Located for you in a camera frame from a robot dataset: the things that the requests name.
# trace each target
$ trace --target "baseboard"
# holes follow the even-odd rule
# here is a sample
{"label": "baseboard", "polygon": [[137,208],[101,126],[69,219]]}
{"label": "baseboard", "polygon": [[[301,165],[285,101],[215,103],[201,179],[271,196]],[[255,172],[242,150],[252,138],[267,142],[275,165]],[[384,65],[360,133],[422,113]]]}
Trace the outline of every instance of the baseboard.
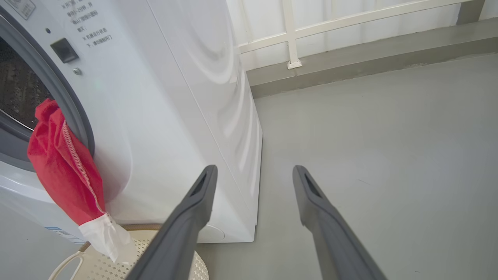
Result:
{"label": "baseboard", "polygon": [[387,38],[247,71],[254,98],[469,56],[498,53],[498,18]]}

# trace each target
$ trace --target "sticker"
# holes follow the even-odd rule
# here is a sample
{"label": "sticker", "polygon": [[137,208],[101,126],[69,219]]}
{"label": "sticker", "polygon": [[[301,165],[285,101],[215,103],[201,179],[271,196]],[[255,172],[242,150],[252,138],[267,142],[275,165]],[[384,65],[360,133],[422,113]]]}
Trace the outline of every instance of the sticker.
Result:
{"label": "sticker", "polygon": [[33,13],[36,6],[30,0],[5,0],[25,20]]}
{"label": "sticker", "polygon": [[51,230],[51,231],[57,233],[59,236],[64,237],[65,239],[71,241],[72,243],[76,243],[76,244],[84,244],[85,243],[85,241],[77,238],[76,236],[74,236],[72,234],[67,233],[66,231],[61,230],[60,228],[57,228],[57,227],[45,227],[45,228],[47,230]]}
{"label": "sticker", "polygon": [[110,27],[104,19],[106,9],[100,1],[45,1],[45,5],[80,48],[100,48],[113,41]]}

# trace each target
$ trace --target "basket handle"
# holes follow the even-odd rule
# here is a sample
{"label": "basket handle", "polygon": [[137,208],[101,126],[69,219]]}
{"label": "basket handle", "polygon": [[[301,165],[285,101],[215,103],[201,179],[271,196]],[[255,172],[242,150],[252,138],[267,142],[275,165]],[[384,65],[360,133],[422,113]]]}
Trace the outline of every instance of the basket handle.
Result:
{"label": "basket handle", "polygon": [[59,273],[61,273],[61,271],[66,267],[66,265],[68,265],[72,260],[76,258],[80,258],[80,263],[78,264],[76,270],[74,270],[73,276],[71,277],[71,279],[73,279],[78,270],[80,270],[80,266],[83,263],[83,252],[80,251],[77,251],[76,253],[70,255],[67,259],[61,262],[59,266],[55,268],[54,272],[52,272],[48,280],[55,280],[57,276],[59,276]]}

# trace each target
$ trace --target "white railing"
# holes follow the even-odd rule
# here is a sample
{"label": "white railing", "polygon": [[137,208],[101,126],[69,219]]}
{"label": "white railing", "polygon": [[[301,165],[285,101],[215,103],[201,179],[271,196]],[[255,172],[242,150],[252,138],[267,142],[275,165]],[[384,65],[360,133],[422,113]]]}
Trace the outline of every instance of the white railing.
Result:
{"label": "white railing", "polygon": [[[332,7],[335,6],[334,2],[336,1],[338,0],[332,0]],[[392,17],[396,15],[401,15],[421,10],[427,10],[442,6],[448,6],[467,1],[471,0],[421,0],[415,2],[408,2],[372,11],[357,13],[341,18],[331,19],[318,24],[295,29],[294,13],[292,11],[292,0],[282,0],[286,32],[241,44],[239,45],[239,49],[241,53],[245,53],[261,49],[264,47],[287,42],[289,48],[289,58],[290,58],[289,62],[287,63],[287,68],[292,69],[302,66],[301,61],[299,61],[298,59],[297,47],[296,47],[296,40],[299,38],[351,25],[356,25],[364,22],[369,22],[377,19]],[[243,18],[244,22],[247,22],[247,15],[244,9],[242,9],[241,14],[244,17]]]}

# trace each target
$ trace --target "white wall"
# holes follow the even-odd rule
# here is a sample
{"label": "white wall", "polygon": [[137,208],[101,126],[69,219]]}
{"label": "white wall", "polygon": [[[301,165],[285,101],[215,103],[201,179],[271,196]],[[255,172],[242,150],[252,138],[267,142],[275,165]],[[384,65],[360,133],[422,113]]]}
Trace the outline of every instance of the white wall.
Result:
{"label": "white wall", "polygon": [[[295,27],[409,2],[409,0],[292,0]],[[282,0],[227,0],[238,44],[284,33]],[[455,25],[460,4],[366,22],[296,41],[299,57],[337,48]],[[481,19],[498,16],[498,0],[487,0]],[[287,43],[242,54],[246,70],[289,60]]]}
{"label": "white wall", "polygon": [[486,0],[479,20],[498,16],[498,0]]}

